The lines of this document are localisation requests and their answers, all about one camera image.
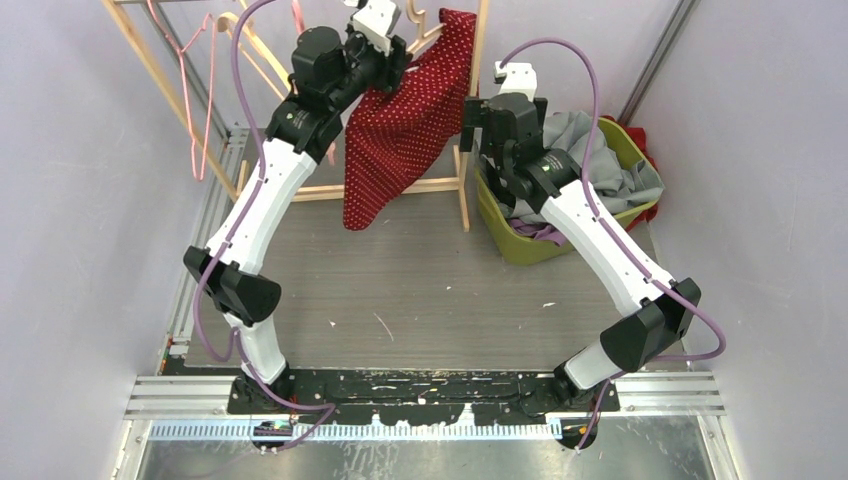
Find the red cloth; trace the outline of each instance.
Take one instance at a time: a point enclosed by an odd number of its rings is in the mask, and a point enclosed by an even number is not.
[[[477,16],[443,8],[442,34],[394,95],[369,90],[345,130],[345,228],[362,230],[462,128]]]
[[[607,120],[616,122],[616,120],[614,118],[610,117],[609,115],[604,115],[604,118],[606,118]],[[651,162],[651,165],[654,166],[654,169],[659,172],[660,170],[657,168],[657,163],[654,161],[654,159],[650,155],[648,155],[648,134],[645,133],[645,129],[644,128],[638,128],[638,127],[625,127],[624,125],[622,125],[621,128],[623,128],[624,131],[627,133],[627,135],[630,137],[630,139],[633,140],[633,143],[635,143],[636,146],[639,147],[639,150],[642,151],[642,155],[644,155],[645,158],[647,158],[648,161]],[[643,212],[641,212],[639,214],[639,216],[634,218],[633,221],[630,222],[630,225],[628,225],[627,228],[625,228],[625,230],[627,230],[629,232],[630,230],[633,230],[633,228],[636,225],[639,225],[639,223],[641,223],[641,222],[650,222],[651,220],[654,219],[654,217],[657,216],[659,209],[660,209],[660,204],[659,204],[659,202],[657,202],[657,203],[654,204],[653,207],[651,207],[647,210],[644,210]]]

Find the metal floor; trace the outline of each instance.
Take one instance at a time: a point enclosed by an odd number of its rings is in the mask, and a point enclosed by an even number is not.
[[[247,145],[245,158],[255,158]],[[427,177],[452,174],[448,152]],[[324,162],[308,185],[342,179],[343,160]],[[457,192],[403,195],[361,232],[342,226],[341,200],[293,204],[262,271],[283,287],[274,321],[291,364],[548,370],[620,318],[577,253],[529,267],[504,263],[477,211],[474,182],[469,175],[470,233]],[[644,225],[632,236],[654,256]],[[202,317],[224,349],[229,327],[211,302]],[[186,365],[213,363],[199,344],[191,342]]]
[[[579,457],[553,440],[316,442],[264,456],[246,442],[154,442],[138,478],[715,478],[694,417],[609,418],[600,428]]]

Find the gray floor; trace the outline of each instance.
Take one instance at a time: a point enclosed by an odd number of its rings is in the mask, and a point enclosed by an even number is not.
[[[451,172],[446,154],[427,176]],[[342,175],[342,165],[325,162],[309,184],[341,183]],[[290,362],[548,370],[619,318],[576,253],[530,267],[504,263],[477,212],[473,182],[469,175],[470,233],[462,232],[456,192],[404,195],[362,232],[342,226],[341,200],[293,204],[262,272],[283,287],[274,321]],[[653,257],[647,229],[632,235]],[[223,349],[228,327],[211,302],[202,316]],[[186,363],[210,365],[197,345]]]

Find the gray fabric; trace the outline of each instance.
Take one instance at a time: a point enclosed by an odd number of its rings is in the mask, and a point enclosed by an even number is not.
[[[545,119],[545,147],[563,149],[582,164],[591,125],[592,117],[585,112],[555,113]],[[642,159],[624,170],[615,152],[607,148],[600,129],[596,130],[593,143],[589,179],[610,213],[615,215],[660,197],[665,185],[647,160]],[[525,223],[544,222],[523,200],[518,200],[514,209],[500,202],[498,207],[506,218],[520,218]]]

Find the green laundry basket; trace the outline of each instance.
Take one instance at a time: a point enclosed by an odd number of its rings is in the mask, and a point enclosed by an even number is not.
[[[618,157],[618,162],[622,168],[630,168],[645,157],[639,150],[639,147],[633,143],[633,140],[627,135],[623,128],[615,122],[601,118],[598,127],[604,133],[607,140],[607,146],[611,148]],[[646,162],[645,168],[654,167],[650,162]],[[532,238],[522,237],[515,233],[515,230],[506,223],[500,209],[498,209],[497,200],[495,200],[492,192],[486,186],[486,182],[480,175],[480,170],[477,170],[477,199],[480,205],[480,213],[483,215],[483,221],[498,250],[501,251],[504,260],[514,265],[532,265],[543,260],[556,257],[574,250],[574,246],[570,243],[558,247],[550,240],[533,240]],[[657,201],[649,202],[640,205],[636,208],[621,212],[615,215],[623,227],[630,225],[638,215],[644,210],[653,207]]]

